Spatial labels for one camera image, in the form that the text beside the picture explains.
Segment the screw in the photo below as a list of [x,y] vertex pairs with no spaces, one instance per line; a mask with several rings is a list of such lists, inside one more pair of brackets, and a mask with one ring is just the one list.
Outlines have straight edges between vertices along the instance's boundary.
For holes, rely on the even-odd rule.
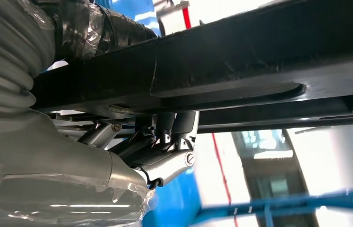
[[186,155],[186,164],[188,166],[192,166],[194,164],[195,161],[195,157],[194,157],[194,153],[190,152]]
[[120,124],[112,124],[112,130],[114,132],[119,132],[122,129],[122,125]]

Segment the flexible duct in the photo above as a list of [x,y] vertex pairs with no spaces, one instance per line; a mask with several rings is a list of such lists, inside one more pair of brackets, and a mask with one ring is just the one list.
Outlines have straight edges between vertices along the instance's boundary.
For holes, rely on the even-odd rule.
[[[67,2],[38,1],[45,10],[49,5],[59,11],[69,6]],[[0,226],[107,226],[138,220],[147,210],[145,181],[117,155],[68,140],[46,115],[29,109],[35,102],[28,92],[33,77],[52,64],[55,56],[78,59],[110,51],[105,47],[122,46],[108,45],[116,33],[105,27],[105,20],[111,19],[107,10],[84,0],[69,2],[82,3],[87,11],[94,9],[102,19],[99,41],[87,44],[96,49],[76,45],[83,38],[88,41],[94,14],[87,14],[86,31],[80,27],[86,36],[72,39],[73,49],[63,40],[68,32],[77,33],[69,26],[64,32],[66,24],[58,23],[61,18],[52,20],[27,0],[0,0]],[[119,203],[122,209],[116,209]],[[73,216],[74,205],[89,204],[101,206],[95,207],[96,212],[87,206],[81,212],[89,215]],[[113,210],[100,210],[106,207]]]

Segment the bolt head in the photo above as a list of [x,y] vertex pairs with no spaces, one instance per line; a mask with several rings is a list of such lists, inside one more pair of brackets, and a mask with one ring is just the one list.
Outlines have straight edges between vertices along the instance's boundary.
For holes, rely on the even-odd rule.
[[185,162],[187,166],[192,166],[195,162],[195,155],[193,152],[189,152],[185,156]]

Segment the blue metal frame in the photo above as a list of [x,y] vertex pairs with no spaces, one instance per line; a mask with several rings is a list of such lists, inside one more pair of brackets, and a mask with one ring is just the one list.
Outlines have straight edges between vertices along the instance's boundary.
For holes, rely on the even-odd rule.
[[187,227],[200,210],[201,202],[193,168],[164,187],[157,187],[157,207],[143,218],[143,227]]
[[353,191],[347,190],[320,196],[300,195],[254,200],[245,204],[205,208],[199,211],[192,224],[205,222],[213,218],[256,214],[260,217],[265,216],[267,227],[273,227],[272,217],[313,213],[316,208],[321,206],[353,209]]

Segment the white wall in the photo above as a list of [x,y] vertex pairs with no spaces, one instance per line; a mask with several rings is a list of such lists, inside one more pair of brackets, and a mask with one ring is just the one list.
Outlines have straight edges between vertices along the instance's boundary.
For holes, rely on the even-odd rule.
[[[241,160],[236,152],[232,134],[229,132],[215,133],[215,140],[232,204],[249,202],[249,190],[246,186]],[[226,194],[221,168],[216,157],[212,135],[199,134],[196,139],[194,152],[196,154],[194,173],[202,207],[227,205],[229,199]],[[237,223],[240,227],[258,227],[255,216],[237,217]],[[233,218],[225,218],[197,226],[233,227],[235,224]]]
[[[289,130],[309,193],[353,189],[353,125],[295,134]],[[353,227],[353,211],[322,208],[320,227]]]

